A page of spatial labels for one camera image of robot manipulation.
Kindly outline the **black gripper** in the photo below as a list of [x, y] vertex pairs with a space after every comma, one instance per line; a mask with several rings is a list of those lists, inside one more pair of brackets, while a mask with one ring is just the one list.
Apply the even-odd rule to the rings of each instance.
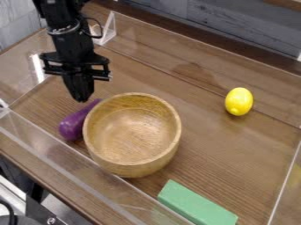
[[[92, 38], [98, 35], [90, 34], [88, 27], [46, 29], [52, 37], [54, 51], [41, 53], [43, 61], [43, 72], [46, 74], [64, 76], [62, 83], [72, 95], [72, 98], [85, 102], [93, 93], [93, 79], [110, 80], [108, 68], [109, 60], [93, 52]], [[78, 78], [74, 74], [82, 73], [81, 89]]]

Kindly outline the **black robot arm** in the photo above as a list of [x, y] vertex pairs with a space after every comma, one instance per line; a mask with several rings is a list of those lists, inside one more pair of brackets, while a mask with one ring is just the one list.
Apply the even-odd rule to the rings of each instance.
[[85, 102], [93, 93], [93, 81], [109, 81], [109, 59], [93, 52], [93, 39], [81, 8], [89, 0], [31, 0], [46, 23], [54, 51], [39, 53], [43, 73], [62, 78], [72, 98]]

